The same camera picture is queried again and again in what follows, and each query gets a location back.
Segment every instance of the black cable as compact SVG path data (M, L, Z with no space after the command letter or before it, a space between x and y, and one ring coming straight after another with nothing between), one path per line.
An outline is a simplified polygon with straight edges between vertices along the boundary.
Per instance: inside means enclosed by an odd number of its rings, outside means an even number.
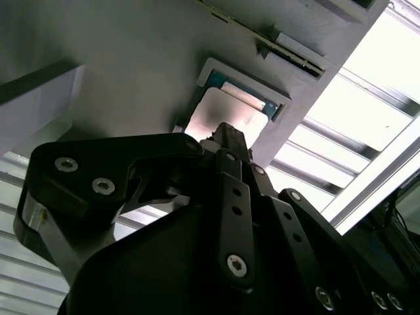
M413 245L413 247L417 250L417 252L420 254L420 249L418 248L417 244L413 241L413 239L411 238L410 235L410 230L408 230L406 221L404 220L403 216L401 215L401 213L397 210L397 208L394 206L394 212L396 214L396 219L398 221L398 223L400 224L400 226L406 231L408 240L411 242L411 244Z

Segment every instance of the black metal bracket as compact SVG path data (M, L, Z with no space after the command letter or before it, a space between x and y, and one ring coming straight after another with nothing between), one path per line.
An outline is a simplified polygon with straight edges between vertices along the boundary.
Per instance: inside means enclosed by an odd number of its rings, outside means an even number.
M71 284L64 314L132 314L138 297L156 314L217 301L236 314L393 314L371 296L386 286L321 214L294 190L277 195L241 132L223 123L201 143L151 135L33 152L14 227ZM178 195L190 204L115 242L118 215Z

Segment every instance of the silver metal part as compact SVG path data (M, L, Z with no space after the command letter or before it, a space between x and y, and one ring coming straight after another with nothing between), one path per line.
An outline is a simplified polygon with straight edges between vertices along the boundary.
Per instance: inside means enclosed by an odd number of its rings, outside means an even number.
M392 293L387 293L387 297L388 297L388 300L391 302L391 304L394 305L394 307L397 310L404 310L401 302L395 297L395 295L393 295Z
M228 257L228 267L235 277L243 278L247 274L245 261L237 255L230 255Z
M92 189L97 194L109 196L115 191L116 187L109 179L100 177L92 182Z
M28 193L25 200L22 218L25 223L35 231L39 231L41 223L46 219L47 208L34 200Z
M234 157L232 154L230 154L230 153L226 153L226 157L228 158L228 159L230 159L231 161L236 161L236 157Z
M297 201L301 201L301 197L300 197L300 195L298 195L298 193L296 193L296 192L291 192L290 194L291 194L291 196L292 196L293 198L295 198Z
M380 296L378 293L376 293L374 291L372 291L371 294L372 294L373 300L376 302L377 306L379 306L380 309L388 310L387 303L382 298L382 296Z
M316 298L325 307L326 310L333 312L335 310L334 302L329 293L322 287L316 287L315 289Z
M267 124L268 117L236 97L211 87L194 110L185 133L200 141L211 137L223 122L243 132L250 148Z
M79 168L77 162L69 157L59 157L54 164L59 171L66 173L74 172Z
M265 171L261 167L259 167L258 165L254 165L254 170L256 170L261 175L265 174Z

